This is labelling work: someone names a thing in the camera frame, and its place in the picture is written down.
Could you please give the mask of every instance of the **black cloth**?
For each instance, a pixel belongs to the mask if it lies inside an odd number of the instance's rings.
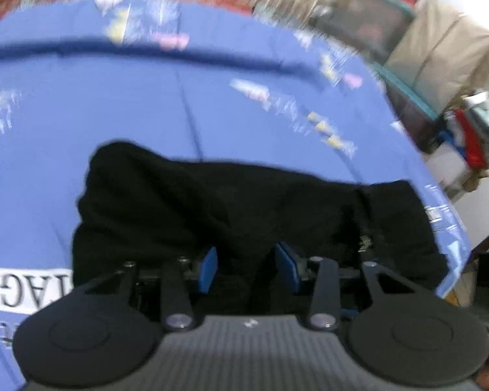
[[[171,161],[113,142],[92,157],[78,210],[76,286],[127,260],[160,265],[214,245],[220,269],[211,294],[239,311],[276,242],[352,266],[366,232],[359,224],[376,237],[376,256],[412,281],[434,289],[447,274],[423,205],[405,181],[333,183],[253,165]]]

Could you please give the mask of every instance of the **white label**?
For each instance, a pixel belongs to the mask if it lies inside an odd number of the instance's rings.
[[[305,50],[308,50],[311,46],[313,34],[305,31],[294,31],[293,35],[298,40],[299,44]]]
[[[270,97],[268,87],[256,84],[249,80],[233,79],[230,82],[230,86],[235,90],[242,92],[252,100],[264,102]]]
[[[437,207],[426,207],[425,212],[428,214],[429,222],[438,222],[442,220],[442,215]]]
[[[404,124],[401,121],[397,120],[397,121],[393,122],[391,124],[391,126],[394,127],[395,130],[397,130],[401,134],[404,134],[404,135],[407,134],[406,127],[404,126]]]
[[[70,269],[0,268],[0,310],[33,314],[72,289]]]

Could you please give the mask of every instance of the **blue fabric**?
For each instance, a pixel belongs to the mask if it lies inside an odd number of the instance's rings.
[[[105,16],[93,0],[56,3],[0,22],[0,389],[23,381],[8,346],[16,325],[71,289],[76,200],[111,139],[332,181],[409,180],[440,213],[450,273],[437,294],[452,288],[470,253],[454,209],[362,59],[301,36],[145,0]]]

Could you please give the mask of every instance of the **blue gripper pad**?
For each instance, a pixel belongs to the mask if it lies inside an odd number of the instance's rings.
[[[286,247],[285,244],[275,244],[275,266],[288,291],[298,294],[301,290],[301,278],[297,272],[297,263]]]
[[[212,285],[212,281],[217,272],[217,267],[217,251],[215,247],[212,247],[209,252],[206,253],[206,256],[201,261],[201,266],[199,267],[198,291],[201,294],[208,294],[210,285]]]

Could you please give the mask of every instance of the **logo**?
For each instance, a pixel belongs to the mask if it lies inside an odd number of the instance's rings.
[[[250,319],[249,321],[243,322],[243,325],[247,328],[255,328],[256,326],[259,326],[259,322],[255,319]]]
[[[72,289],[70,269],[0,268],[0,310],[33,314]]]

